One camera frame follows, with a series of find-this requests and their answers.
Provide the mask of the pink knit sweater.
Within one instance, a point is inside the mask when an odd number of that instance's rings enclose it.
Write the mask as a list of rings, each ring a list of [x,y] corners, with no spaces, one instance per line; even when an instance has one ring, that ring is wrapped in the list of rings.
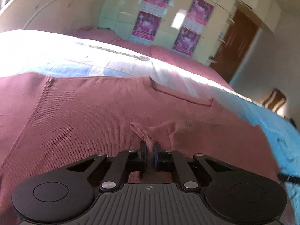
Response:
[[[160,143],[203,153],[277,180],[265,134],[213,98],[200,99],[149,77],[1,78],[1,224],[17,224],[15,186],[97,153],[114,156]]]

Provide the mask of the wooden chair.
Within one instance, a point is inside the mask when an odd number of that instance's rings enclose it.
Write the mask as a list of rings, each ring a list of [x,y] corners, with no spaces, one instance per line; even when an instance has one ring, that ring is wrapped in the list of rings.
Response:
[[[274,88],[269,97],[263,101],[262,106],[277,113],[286,102],[287,97],[285,94],[278,88]]]

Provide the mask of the blue patterned quilt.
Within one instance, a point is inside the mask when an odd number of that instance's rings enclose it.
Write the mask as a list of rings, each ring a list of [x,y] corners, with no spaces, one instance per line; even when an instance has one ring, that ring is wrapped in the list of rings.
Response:
[[[149,77],[155,83],[194,98],[213,98],[265,134],[280,171],[299,177],[299,134],[267,109],[228,88],[179,67],[116,45],[43,31],[1,34],[1,78],[38,73],[55,78]],[[286,182],[289,205],[284,224],[299,224],[299,185]]]

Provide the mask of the pink folded blanket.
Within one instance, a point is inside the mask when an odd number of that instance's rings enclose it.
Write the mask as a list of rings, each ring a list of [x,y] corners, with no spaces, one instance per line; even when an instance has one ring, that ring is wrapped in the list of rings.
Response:
[[[152,57],[154,59],[164,61],[193,74],[197,74],[199,76],[212,80],[215,83],[218,83],[221,86],[233,91],[233,88],[216,71],[214,71],[210,67],[207,67],[198,61],[185,57],[184,55],[178,54],[162,46],[146,46],[142,44],[129,42],[123,39],[116,39],[112,42],[112,44],[126,49],[130,49],[132,51],[143,54],[145,56]]]

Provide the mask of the brown wooden door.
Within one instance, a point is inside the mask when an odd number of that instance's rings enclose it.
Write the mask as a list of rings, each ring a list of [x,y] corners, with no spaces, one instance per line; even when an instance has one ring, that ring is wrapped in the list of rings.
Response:
[[[257,31],[258,26],[245,13],[237,10],[233,23],[227,29],[223,42],[214,56],[215,62],[209,66],[227,83],[235,75]]]

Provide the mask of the lower right pink poster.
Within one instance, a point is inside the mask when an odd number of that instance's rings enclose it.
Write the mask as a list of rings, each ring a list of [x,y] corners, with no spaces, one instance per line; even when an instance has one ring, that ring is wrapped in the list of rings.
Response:
[[[182,27],[174,42],[172,50],[185,56],[192,57],[200,38],[200,34],[186,27]]]

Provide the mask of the pink pillow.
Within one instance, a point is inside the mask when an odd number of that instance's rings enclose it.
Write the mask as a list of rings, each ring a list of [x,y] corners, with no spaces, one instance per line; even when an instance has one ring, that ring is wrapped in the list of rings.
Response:
[[[113,44],[122,39],[110,28],[96,27],[93,25],[81,27],[73,31],[71,35],[81,39],[95,40],[109,44]]]

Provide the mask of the upper right pink poster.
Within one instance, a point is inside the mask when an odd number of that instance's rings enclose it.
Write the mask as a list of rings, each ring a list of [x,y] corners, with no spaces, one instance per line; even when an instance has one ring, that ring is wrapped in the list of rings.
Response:
[[[204,0],[193,0],[186,17],[197,24],[206,26],[214,6]]]

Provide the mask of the cream glossy wardrobe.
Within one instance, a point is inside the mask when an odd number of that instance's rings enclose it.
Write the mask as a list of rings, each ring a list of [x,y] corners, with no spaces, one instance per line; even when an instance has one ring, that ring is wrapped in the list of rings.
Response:
[[[237,10],[271,31],[281,15],[275,0],[105,0],[99,26],[125,40],[162,46],[207,64],[236,23]]]

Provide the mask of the cream arched headboard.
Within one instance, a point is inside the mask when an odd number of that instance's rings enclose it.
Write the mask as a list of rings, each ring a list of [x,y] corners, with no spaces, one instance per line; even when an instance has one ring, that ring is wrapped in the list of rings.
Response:
[[[1,32],[15,29],[67,34],[97,25],[105,0],[10,0],[1,10]]]

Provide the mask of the lower left pink poster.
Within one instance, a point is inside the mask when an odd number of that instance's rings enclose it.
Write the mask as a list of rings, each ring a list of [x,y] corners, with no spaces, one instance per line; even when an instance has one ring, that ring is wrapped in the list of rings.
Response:
[[[153,41],[161,19],[161,17],[154,14],[140,11],[132,31],[132,36]]]

